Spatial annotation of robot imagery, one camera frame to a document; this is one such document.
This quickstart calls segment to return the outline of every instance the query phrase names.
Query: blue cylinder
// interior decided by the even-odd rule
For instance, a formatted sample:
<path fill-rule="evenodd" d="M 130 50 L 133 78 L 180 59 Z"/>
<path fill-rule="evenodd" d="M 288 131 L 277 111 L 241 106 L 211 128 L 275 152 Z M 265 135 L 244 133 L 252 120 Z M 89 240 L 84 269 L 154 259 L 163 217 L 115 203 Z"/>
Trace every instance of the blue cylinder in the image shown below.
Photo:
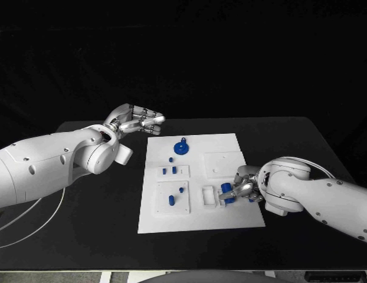
<path fill-rule="evenodd" d="M 225 183 L 221 185 L 221 188 L 222 188 L 222 192 L 223 193 L 228 193 L 231 190 L 232 190 L 232 185 L 231 183 Z M 225 200 L 225 203 L 234 203 L 235 202 L 235 198 L 229 198 Z"/>
<path fill-rule="evenodd" d="M 185 155 L 190 151 L 190 146 L 186 143 L 186 138 L 185 137 L 182 138 L 182 142 L 174 145 L 173 151 L 179 155 Z"/>
<path fill-rule="evenodd" d="M 176 198 L 173 196 L 169 196 L 169 205 L 174 205 L 176 204 Z"/>

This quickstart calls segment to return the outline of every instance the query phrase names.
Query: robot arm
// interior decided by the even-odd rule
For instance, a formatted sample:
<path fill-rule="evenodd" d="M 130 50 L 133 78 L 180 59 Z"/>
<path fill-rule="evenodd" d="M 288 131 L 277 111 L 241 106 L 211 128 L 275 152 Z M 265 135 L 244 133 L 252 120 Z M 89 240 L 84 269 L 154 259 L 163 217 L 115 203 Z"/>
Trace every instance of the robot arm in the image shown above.
<path fill-rule="evenodd" d="M 309 165 L 285 158 L 260 170 L 242 166 L 238 171 L 234 190 L 222 199 L 265 198 L 267 210 L 281 216 L 306 208 L 317 221 L 367 242 L 367 189 L 333 178 L 311 180 Z"/>
<path fill-rule="evenodd" d="M 43 198 L 79 177 L 101 174 L 117 161 L 125 165 L 133 151 L 120 144 L 127 133 L 160 134 L 166 118 L 124 104 L 102 125 L 19 141 L 0 150 L 0 208 Z"/>

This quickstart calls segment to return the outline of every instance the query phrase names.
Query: table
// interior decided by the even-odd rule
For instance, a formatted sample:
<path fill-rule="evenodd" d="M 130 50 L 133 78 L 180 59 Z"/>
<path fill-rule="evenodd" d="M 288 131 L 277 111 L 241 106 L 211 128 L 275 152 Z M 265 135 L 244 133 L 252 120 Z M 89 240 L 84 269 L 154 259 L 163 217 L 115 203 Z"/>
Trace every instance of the table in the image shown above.
<path fill-rule="evenodd" d="M 66 122 L 58 131 L 100 121 Z M 167 120 L 164 136 L 236 133 L 247 163 L 281 156 L 309 159 L 337 178 L 355 182 L 314 124 L 304 117 Z M 367 243 L 345 235 L 304 211 L 281 217 L 265 211 L 265 228 L 138 234 L 147 151 L 144 133 L 128 134 L 134 150 L 125 166 L 79 178 L 66 188 L 59 212 L 28 240 L 0 249 L 0 271 L 81 270 L 367 270 Z M 314 171 L 313 177 L 323 177 Z M 48 196 L 0 233 L 4 245 L 33 232 L 51 217 L 62 192 Z M 4 225 L 32 203 L 7 208 Z"/>

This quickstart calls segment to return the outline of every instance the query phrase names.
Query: floor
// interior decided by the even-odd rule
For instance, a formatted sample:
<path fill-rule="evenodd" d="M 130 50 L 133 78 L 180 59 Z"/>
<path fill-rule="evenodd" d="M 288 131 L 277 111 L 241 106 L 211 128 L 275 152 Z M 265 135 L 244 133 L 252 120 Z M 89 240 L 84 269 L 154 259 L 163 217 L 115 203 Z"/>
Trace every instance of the floor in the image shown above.
<path fill-rule="evenodd" d="M 275 271 L 278 279 L 307 283 L 304 271 Z M 114 272 L 111 283 L 127 283 L 128 272 Z M 0 283 L 100 283 L 101 272 L 7 272 L 0 273 Z"/>

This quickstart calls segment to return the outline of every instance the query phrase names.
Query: robotic hand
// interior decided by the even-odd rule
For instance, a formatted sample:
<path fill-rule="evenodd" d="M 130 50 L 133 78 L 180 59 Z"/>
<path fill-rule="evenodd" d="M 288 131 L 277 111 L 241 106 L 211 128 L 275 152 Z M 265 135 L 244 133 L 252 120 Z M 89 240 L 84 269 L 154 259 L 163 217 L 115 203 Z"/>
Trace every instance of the robotic hand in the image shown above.
<path fill-rule="evenodd" d="M 309 164 L 330 178 L 311 180 Z M 283 157 L 261 168 L 241 166 L 234 183 L 219 199 L 265 199 L 265 209 L 281 216 L 306 208 L 317 221 L 367 242 L 367 189 L 336 179 L 313 162 Z"/>
<path fill-rule="evenodd" d="M 22 140 L 0 150 L 0 208 L 40 199 L 79 177 L 101 174 L 133 151 L 121 138 L 134 131 L 160 134 L 162 113 L 124 104 L 104 124 Z"/>

